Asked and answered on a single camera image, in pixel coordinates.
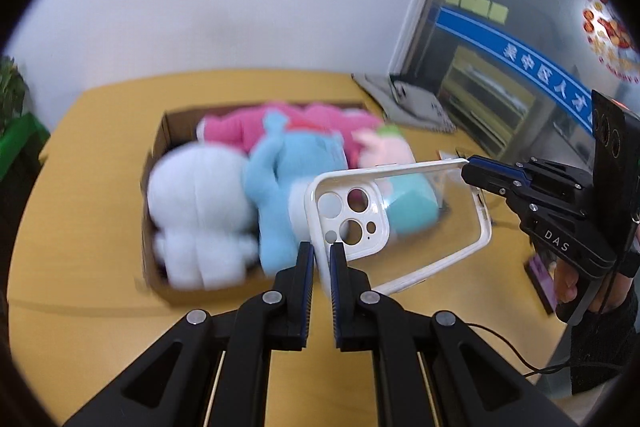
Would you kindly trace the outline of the person right hand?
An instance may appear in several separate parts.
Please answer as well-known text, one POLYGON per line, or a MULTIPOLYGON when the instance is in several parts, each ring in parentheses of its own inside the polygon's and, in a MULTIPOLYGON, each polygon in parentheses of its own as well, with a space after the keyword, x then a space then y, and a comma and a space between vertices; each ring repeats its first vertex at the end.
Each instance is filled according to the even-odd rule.
MULTIPOLYGON (((558 303, 571 303, 578 296, 578 271, 566 261, 559 259, 554 271, 554 291, 558 303)), ((589 303, 590 312, 608 313, 620 307, 634 286, 631 277, 617 273, 608 274, 601 282, 598 292, 589 303)))

